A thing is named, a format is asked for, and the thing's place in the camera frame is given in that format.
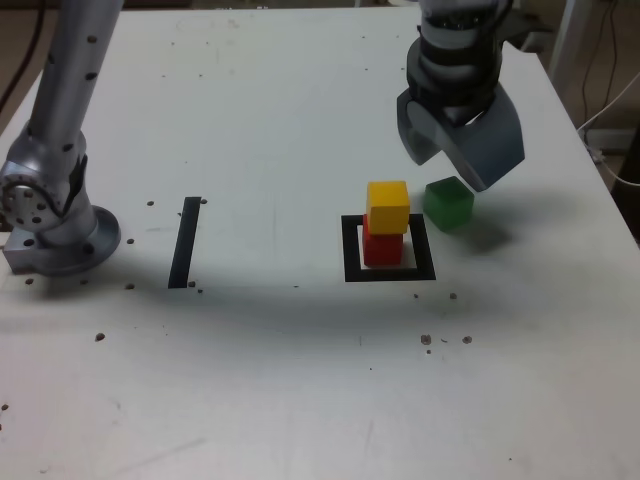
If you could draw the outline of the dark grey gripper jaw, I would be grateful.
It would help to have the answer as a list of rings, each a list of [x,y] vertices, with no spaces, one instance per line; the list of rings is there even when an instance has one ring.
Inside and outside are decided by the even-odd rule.
[[[397,97],[397,126],[411,160],[423,165],[451,145],[451,138],[437,119],[405,90]]]

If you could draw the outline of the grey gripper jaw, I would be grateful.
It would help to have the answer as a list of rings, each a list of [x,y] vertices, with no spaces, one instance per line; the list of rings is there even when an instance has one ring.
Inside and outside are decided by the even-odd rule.
[[[469,123],[448,133],[444,152],[476,192],[503,178],[525,158],[523,135],[515,106],[506,93]]]

